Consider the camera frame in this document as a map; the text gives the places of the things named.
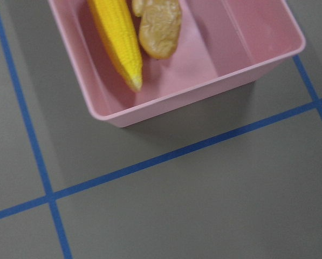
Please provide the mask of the orange toy potato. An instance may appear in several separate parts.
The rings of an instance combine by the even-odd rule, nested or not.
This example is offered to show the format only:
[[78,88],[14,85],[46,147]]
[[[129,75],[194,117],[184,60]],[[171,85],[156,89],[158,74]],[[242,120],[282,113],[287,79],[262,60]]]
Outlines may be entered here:
[[168,59],[177,49],[182,24],[179,1],[132,1],[141,18],[138,38],[144,51],[155,59]]

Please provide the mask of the yellow toy corn cob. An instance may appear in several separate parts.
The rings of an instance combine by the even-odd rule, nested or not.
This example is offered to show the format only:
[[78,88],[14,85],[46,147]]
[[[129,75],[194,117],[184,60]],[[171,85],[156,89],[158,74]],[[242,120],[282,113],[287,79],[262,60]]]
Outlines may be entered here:
[[126,1],[88,1],[95,27],[117,73],[134,92],[142,88],[142,55]]

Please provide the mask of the pink plastic bin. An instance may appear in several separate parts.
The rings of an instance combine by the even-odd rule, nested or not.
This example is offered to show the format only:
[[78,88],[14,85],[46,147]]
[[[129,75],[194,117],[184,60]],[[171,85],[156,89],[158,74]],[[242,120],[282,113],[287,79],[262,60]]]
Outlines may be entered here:
[[178,48],[143,54],[132,92],[104,50],[86,1],[49,1],[92,117],[126,127],[253,82],[306,45],[286,1],[181,1]]

